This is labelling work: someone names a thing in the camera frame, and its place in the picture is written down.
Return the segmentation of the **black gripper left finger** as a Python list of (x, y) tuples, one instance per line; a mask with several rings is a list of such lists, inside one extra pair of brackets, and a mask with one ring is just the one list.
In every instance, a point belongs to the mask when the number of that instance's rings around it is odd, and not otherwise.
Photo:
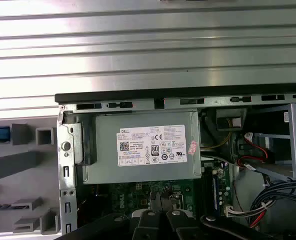
[(150, 209), (131, 218), (111, 213), (60, 237), (61, 240), (159, 240), (162, 204), (157, 191), (150, 193)]

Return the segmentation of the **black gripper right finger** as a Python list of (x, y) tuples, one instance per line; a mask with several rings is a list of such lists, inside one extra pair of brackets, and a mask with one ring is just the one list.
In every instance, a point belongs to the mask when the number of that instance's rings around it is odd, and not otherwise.
[(179, 240), (272, 240), (272, 236), (260, 233), (225, 217), (203, 215), (199, 219), (174, 209), (170, 193), (162, 192), (162, 208), (167, 210), (167, 219)]

